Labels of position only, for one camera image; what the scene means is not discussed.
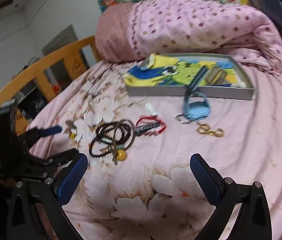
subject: metal screw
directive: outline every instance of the metal screw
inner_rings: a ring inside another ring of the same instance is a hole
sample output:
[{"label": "metal screw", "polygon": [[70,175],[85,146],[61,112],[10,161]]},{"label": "metal screw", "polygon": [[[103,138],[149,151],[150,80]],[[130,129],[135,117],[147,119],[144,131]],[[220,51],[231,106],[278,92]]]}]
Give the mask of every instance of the metal screw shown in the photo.
[{"label": "metal screw", "polygon": [[225,178],[224,179],[225,180],[225,182],[227,183],[227,184],[232,184],[233,183],[233,179],[231,179],[231,178]]},{"label": "metal screw", "polygon": [[23,186],[23,182],[22,181],[19,181],[17,184],[16,184],[17,187],[22,187]]},{"label": "metal screw", "polygon": [[256,181],[256,182],[254,183],[254,185],[256,185],[256,187],[258,187],[258,188],[261,188],[261,187],[262,187],[261,182],[258,182],[258,181]]},{"label": "metal screw", "polygon": [[52,182],[53,182],[53,178],[47,178],[47,179],[45,180],[45,183],[46,183],[47,185],[50,185]]}]

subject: blue strap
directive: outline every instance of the blue strap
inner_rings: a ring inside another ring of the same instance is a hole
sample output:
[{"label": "blue strap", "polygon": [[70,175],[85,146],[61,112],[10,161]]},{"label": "blue strap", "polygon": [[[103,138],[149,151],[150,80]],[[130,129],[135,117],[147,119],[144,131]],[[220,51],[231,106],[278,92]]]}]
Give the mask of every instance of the blue strap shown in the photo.
[{"label": "blue strap", "polygon": [[[196,91],[208,71],[209,69],[203,66],[197,73],[197,75],[193,78],[192,82],[186,90],[183,105],[183,115],[192,122],[197,122],[205,119],[211,113],[211,106],[207,100],[207,96],[201,92]],[[204,101],[189,103],[189,99],[192,94],[196,94],[199,97],[204,98]]]}]

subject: small pendant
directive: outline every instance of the small pendant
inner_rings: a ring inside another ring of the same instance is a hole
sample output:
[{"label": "small pendant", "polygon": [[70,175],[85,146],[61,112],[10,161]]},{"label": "small pendant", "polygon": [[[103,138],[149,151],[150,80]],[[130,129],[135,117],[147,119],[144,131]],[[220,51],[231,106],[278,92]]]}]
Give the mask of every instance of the small pendant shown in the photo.
[{"label": "small pendant", "polygon": [[117,160],[122,162],[127,158],[127,154],[125,152],[125,150],[118,150],[117,151]]}]

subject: white wall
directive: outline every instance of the white wall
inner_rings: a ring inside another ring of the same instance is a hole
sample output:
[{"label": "white wall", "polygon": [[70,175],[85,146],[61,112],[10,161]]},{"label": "white wall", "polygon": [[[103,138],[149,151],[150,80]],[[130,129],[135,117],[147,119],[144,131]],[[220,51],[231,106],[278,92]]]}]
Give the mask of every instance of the white wall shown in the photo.
[{"label": "white wall", "polygon": [[[92,36],[101,15],[98,0],[30,0],[24,8],[28,31],[38,55],[58,33],[72,24],[78,39]],[[89,65],[95,60],[90,49],[84,50]]]},{"label": "white wall", "polygon": [[35,56],[24,15],[0,20],[0,90]]}]

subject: red cord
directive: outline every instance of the red cord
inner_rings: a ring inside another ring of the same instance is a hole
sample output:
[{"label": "red cord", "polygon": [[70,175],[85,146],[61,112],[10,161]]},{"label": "red cord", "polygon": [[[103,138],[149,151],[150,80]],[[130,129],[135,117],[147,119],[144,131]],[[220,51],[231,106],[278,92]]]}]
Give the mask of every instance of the red cord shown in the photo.
[{"label": "red cord", "polygon": [[159,122],[161,124],[162,128],[159,131],[145,132],[145,133],[143,133],[144,135],[149,135],[149,136],[155,135],[156,136],[156,135],[163,133],[165,131],[165,129],[167,128],[167,125],[161,119],[159,119],[157,116],[145,116],[145,115],[142,115],[140,117],[140,119],[136,123],[136,126],[138,126],[141,122],[151,123],[153,121]]}]

